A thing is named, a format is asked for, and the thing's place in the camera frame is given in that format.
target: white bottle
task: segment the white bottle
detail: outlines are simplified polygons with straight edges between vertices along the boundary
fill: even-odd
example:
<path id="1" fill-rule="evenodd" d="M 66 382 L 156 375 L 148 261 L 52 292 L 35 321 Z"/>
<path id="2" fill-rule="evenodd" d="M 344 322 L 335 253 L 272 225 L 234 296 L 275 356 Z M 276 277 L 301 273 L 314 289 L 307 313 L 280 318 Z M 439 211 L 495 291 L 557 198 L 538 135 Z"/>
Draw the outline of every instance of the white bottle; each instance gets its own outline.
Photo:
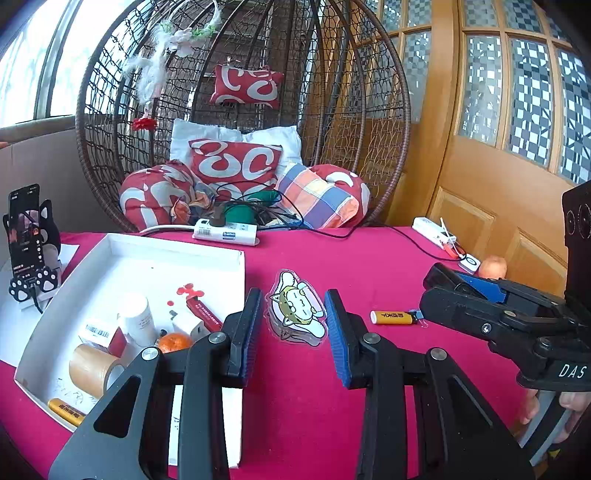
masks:
<path id="1" fill-rule="evenodd" d="M 150 346 L 156 342 L 158 334 L 145 295 L 138 292 L 126 293 L 119 303 L 119 320 L 124 324 L 127 334 L 139 346 Z"/>

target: red tablecloth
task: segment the red tablecloth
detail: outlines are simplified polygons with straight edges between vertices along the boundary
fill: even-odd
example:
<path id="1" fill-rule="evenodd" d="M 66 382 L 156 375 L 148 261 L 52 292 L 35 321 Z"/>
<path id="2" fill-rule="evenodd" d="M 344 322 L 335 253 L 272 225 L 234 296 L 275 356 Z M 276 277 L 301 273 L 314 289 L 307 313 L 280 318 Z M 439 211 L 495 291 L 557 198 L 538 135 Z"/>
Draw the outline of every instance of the red tablecloth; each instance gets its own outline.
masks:
<path id="1" fill-rule="evenodd" d="M 442 251 L 405 229 L 428 251 Z M 64 234 L 80 245 L 71 271 L 102 234 Z M 246 252 L 246 288 L 271 289 L 277 272 L 294 270 L 323 297 L 337 288 L 348 311 L 361 315 L 370 330 L 400 348 L 425 352 L 441 346 L 451 354 L 506 424 L 513 422 L 524 391 L 517 368 L 489 352 L 485 342 L 439 325 L 377 326 L 371 310 L 418 307 L 423 278 L 435 260 L 408 239 L 385 228 L 363 228 L 347 240 L 312 232 L 263 232 Z M 196 242 L 188 233 L 160 238 Z M 199 242 L 217 247 L 224 244 Z M 13 381 L 14 368 L 0 362 L 0 421 L 24 457 L 47 476 L 52 461 L 71 435 L 29 400 Z M 336 376 L 329 341 L 318 348 L 281 342 L 261 329 L 253 377 L 244 396 L 242 462 L 235 480 L 353 479 L 361 437 L 365 392 L 348 391 Z M 417 474 L 414 415 L 409 415 L 409 475 Z"/>

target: red paint blob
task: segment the red paint blob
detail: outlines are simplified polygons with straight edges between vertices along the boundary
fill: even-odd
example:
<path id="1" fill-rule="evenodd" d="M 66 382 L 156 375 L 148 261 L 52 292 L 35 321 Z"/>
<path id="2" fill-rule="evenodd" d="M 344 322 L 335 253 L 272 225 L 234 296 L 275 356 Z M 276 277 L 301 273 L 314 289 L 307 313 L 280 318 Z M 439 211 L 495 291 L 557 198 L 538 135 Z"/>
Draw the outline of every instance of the red paint blob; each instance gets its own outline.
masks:
<path id="1" fill-rule="evenodd" d="M 201 290 L 193 290 L 193 284 L 187 283 L 184 287 L 180 287 L 177 290 L 177 295 L 187 294 L 187 299 L 192 299 L 194 297 L 203 297 L 205 294 Z"/>

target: screw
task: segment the screw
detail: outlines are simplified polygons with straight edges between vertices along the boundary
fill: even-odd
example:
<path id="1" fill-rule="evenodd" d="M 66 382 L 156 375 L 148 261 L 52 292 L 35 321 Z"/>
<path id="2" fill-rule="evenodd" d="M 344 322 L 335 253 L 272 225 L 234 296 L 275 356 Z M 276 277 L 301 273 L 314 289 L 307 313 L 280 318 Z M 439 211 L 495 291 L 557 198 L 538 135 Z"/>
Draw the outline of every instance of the screw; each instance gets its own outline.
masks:
<path id="1" fill-rule="evenodd" d="M 378 343 L 382 338 L 377 333 L 368 332 L 363 336 L 365 343 Z"/>
<path id="2" fill-rule="evenodd" d="M 445 360 L 447 358 L 447 352 L 443 348 L 434 348 L 431 350 L 431 357 L 434 360 Z"/>
<path id="3" fill-rule="evenodd" d="M 226 339 L 226 334 L 224 332 L 213 332 L 209 335 L 210 343 L 222 343 Z"/>
<path id="4" fill-rule="evenodd" d="M 158 349 L 153 346 L 148 347 L 142 352 L 142 358 L 146 361 L 153 360 L 158 356 Z"/>

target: red and white patterned cushion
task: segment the red and white patterned cushion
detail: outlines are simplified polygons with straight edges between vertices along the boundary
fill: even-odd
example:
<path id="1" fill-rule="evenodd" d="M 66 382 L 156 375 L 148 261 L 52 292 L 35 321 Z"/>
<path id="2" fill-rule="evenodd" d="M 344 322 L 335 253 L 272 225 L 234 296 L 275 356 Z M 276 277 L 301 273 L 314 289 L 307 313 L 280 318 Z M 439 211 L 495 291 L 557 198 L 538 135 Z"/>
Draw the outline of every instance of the red and white patterned cushion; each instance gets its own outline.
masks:
<path id="1" fill-rule="evenodd" d="M 322 164 L 310 167 L 321 179 L 346 191 L 359 202 L 357 214 L 345 223 L 345 226 L 357 225 L 368 212 L 369 188 L 361 178 L 349 170 L 337 167 L 336 165 Z"/>
<path id="2" fill-rule="evenodd" d="M 262 103 L 279 108 L 279 85 L 283 74 L 270 70 L 243 70 L 216 65 L 215 91 L 210 103 Z"/>
<path id="3" fill-rule="evenodd" d="M 259 190 L 271 190 L 277 183 L 275 169 L 282 151 L 277 145 L 199 138 L 191 140 L 189 146 L 191 171 L 221 196 L 237 199 Z"/>
<path id="4" fill-rule="evenodd" d="M 179 161 L 131 173 L 119 189 L 119 205 L 139 230 L 171 223 L 170 209 L 178 199 L 194 198 L 193 175 Z"/>

